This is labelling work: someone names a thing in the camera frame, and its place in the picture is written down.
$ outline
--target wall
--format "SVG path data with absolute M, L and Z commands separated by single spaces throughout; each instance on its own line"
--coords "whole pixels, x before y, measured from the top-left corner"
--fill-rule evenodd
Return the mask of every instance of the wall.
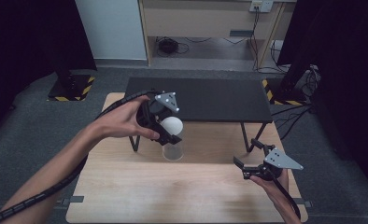
M 94 59 L 147 60 L 138 2 L 76 0 Z

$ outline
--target power outlet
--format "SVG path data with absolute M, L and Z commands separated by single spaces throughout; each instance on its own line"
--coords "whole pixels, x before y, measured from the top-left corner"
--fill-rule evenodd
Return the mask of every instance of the power outlet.
M 251 1 L 251 5 L 248 11 L 251 12 L 260 11 L 261 8 L 262 8 L 262 1 Z
M 270 0 L 262 1 L 260 12 L 270 12 L 272 10 L 273 4 L 274 4 L 274 1 L 270 1 Z

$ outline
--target black cable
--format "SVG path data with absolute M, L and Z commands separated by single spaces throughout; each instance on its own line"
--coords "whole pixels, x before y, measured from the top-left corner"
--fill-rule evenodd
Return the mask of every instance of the black cable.
M 204 40 L 191 40 L 191 39 L 189 39 L 189 38 L 187 38 L 187 37 L 185 37 L 185 38 L 186 38 L 187 40 L 191 41 L 192 43 L 202 43 L 202 42 L 206 42 L 207 40 L 211 39 L 211 37 L 206 38 L 206 39 L 204 39 Z
M 253 71 L 257 71 L 258 73 L 261 73 L 261 74 L 270 74 L 270 73 L 262 72 L 261 71 L 262 69 L 272 69 L 272 70 L 277 71 L 278 74 L 286 74 L 286 72 L 285 71 L 282 72 L 282 70 L 280 68 L 259 67 L 258 66 L 258 62 L 259 62 L 259 58 L 258 58 L 258 45 L 257 45 L 257 41 L 256 41 L 255 31 L 256 31 L 256 28 L 257 28 L 258 21 L 260 19 L 260 11 L 259 11 L 259 9 L 257 7 L 255 9 L 256 9 L 256 15 L 255 15 L 255 19 L 254 19 L 253 34 L 252 34 L 252 36 L 250 38 L 250 39 L 252 39 L 254 41 L 254 45 L 253 45 L 253 42 L 250 41 L 250 46 L 254 50 L 254 53 L 256 55 L 252 69 L 253 69 Z
M 276 121 L 275 121 L 275 123 L 277 124 L 278 122 L 280 122 L 280 121 L 283 121 L 284 120 L 284 122 L 282 123 L 282 124 L 280 124 L 278 127 L 276 127 L 278 130 L 281 128 L 281 127 L 283 127 L 287 122 L 289 122 L 289 121 L 291 121 L 292 119 L 295 119 L 295 118 L 297 118 L 298 116 L 300 116 L 301 115 L 301 113 L 291 113 L 291 114 L 289 114 L 289 117 L 287 118 L 287 119 L 277 119 Z
M 231 40 L 229 40 L 229 39 L 227 39 L 227 38 L 223 38 L 224 40 L 226 40 L 226 41 L 228 41 L 228 42 L 230 42 L 231 44 L 239 44 L 240 42 L 242 42 L 242 41 L 244 41 L 245 40 L 245 38 L 244 39 L 241 39 L 241 40 L 239 40 L 239 41 L 237 41 L 237 42 L 233 42 L 233 41 L 231 41 Z
M 309 111 L 312 107 L 307 108 L 306 110 L 304 110 L 303 112 L 301 112 L 301 114 L 298 115 L 297 119 L 291 124 L 291 126 L 289 127 L 289 129 L 286 131 L 286 133 L 283 135 L 283 137 L 280 138 L 280 140 L 283 140 L 287 137 L 287 135 L 290 133 L 291 129 L 294 127 L 294 124 L 303 116 L 304 113 L 306 113 L 307 111 Z
M 253 71 L 258 70 L 258 47 L 257 47 L 255 33 L 256 33 L 256 28 L 257 28 L 258 20 L 260 18 L 259 8 L 258 7 L 255 7 L 255 10 L 256 10 L 256 15 L 254 17 L 253 34 L 251 35 L 251 38 L 250 38 L 250 46 L 253 48 L 254 53 L 256 55 L 256 57 L 254 59 L 254 64 L 253 64 Z
M 277 188 L 284 194 L 284 196 L 287 198 L 287 200 L 289 200 L 289 202 L 291 203 L 291 207 L 294 210 L 295 215 L 301 220 L 301 212 L 300 212 L 300 209 L 298 208 L 297 203 L 292 199 L 292 197 L 290 196 L 290 194 L 284 189 L 284 187 L 276 179 L 276 177 L 272 173 L 272 171 L 269 170 L 269 169 L 266 169 L 266 171 L 269 173 L 269 175 L 271 175 L 272 180 L 274 181 L 274 183 L 277 186 Z
M 304 106 L 307 106 L 307 105 L 311 105 L 311 104 L 306 104 L 306 105 L 297 105 L 297 106 L 295 106 L 295 107 L 291 107 L 291 108 L 289 108 L 289 109 L 284 109 L 284 110 L 281 110 L 281 111 L 275 112 L 275 113 L 271 114 L 271 116 L 278 115 L 278 114 L 281 114 L 281 113 L 283 113 L 283 112 L 286 112 L 286 111 L 289 111 L 289 110 L 292 110 L 292 109 L 301 108 L 301 107 L 304 107 Z
M 177 54 L 184 54 L 187 53 L 190 50 L 190 46 L 184 43 L 178 43 L 176 40 L 169 38 L 169 37 L 163 37 L 163 38 L 156 38 L 156 42 L 158 44 L 157 54 L 161 57 L 169 57 L 173 53 Z
M 146 94 L 158 94 L 160 92 L 158 91 L 141 91 L 138 93 L 135 93 L 133 95 L 130 95 L 128 97 L 125 97 L 123 99 L 120 99 L 116 102 L 114 102 L 112 105 L 110 105 L 108 108 L 106 108 L 102 113 L 100 113 L 96 119 L 99 119 L 100 117 L 102 117 L 103 115 L 109 113 L 110 111 L 116 109 L 117 107 L 126 104 L 129 101 L 132 101 L 134 98 L 137 98 L 139 96 L 142 95 L 146 95 Z M 86 160 L 88 159 L 88 155 L 85 156 L 85 158 L 79 163 L 79 165 L 71 172 L 70 175 L 68 175 L 65 179 L 63 179 L 62 181 L 60 181 L 59 183 L 53 185 L 52 187 L 42 191 L 41 193 L 30 197 L 26 200 L 23 200 L 20 203 L 17 203 L 13 206 L 10 206 L 8 209 L 1 211 L 0 212 L 0 222 L 12 217 L 16 214 L 18 214 L 19 212 L 23 211 L 26 208 L 29 208 L 33 205 L 35 205 L 36 203 L 42 202 L 44 200 L 46 200 L 48 197 L 54 195 L 55 193 L 59 192 L 61 189 L 65 188 L 67 185 L 69 185 L 75 178 L 77 178 L 77 176 L 81 173 L 83 167 L 85 166 Z
M 274 61 L 275 63 L 275 66 L 284 74 L 287 74 L 287 71 L 283 70 L 280 68 L 280 66 L 277 64 L 277 61 L 276 61 L 276 58 L 275 58 L 275 51 L 280 51 L 280 50 L 277 50 L 275 49 L 275 40 L 274 40 L 274 43 L 272 44 L 272 47 L 271 47 L 271 58 L 272 60 Z

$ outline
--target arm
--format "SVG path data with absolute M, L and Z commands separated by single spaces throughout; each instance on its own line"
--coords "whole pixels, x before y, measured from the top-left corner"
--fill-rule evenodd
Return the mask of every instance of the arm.
M 277 188 L 274 182 L 265 181 L 255 175 L 251 176 L 250 179 L 265 190 L 269 199 L 271 199 L 272 203 L 274 203 L 277 212 L 279 212 L 279 214 L 282 216 L 285 223 L 301 223 L 301 220 L 297 217 L 297 215 L 295 215 L 289 200 L 287 200 L 287 198 Z M 289 191 L 289 175 L 286 169 L 283 169 L 278 181 L 286 191 Z
M 95 120 L 81 130 L 56 156 L 36 172 L 4 205 L 2 210 L 48 189 L 68 176 L 101 140 L 107 137 L 141 135 L 158 139 L 159 134 L 143 128 L 136 112 L 146 96 L 138 97 Z M 59 193 L 5 220 L 4 223 L 45 223 Z

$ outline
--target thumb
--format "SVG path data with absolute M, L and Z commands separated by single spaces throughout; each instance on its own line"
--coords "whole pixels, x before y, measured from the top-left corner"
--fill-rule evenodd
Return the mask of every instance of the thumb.
M 143 128 L 143 127 L 138 127 L 137 129 L 137 133 L 147 139 L 158 139 L 160 138 L 159 133 L 148 129 L 148 128 Z
M 254 183 L 256 183 L 257 185 L 259 185 L 259 186 L 263 187 L 263 181 L 262 181 L 262 179 L 261 179 L 261 178 L 259 178 L 259 177 L 255 176 L 255 175 L 252 175 L 252 176 L 250 177 L 250 180 L 252 180 L 252 181 L 253 181 Z

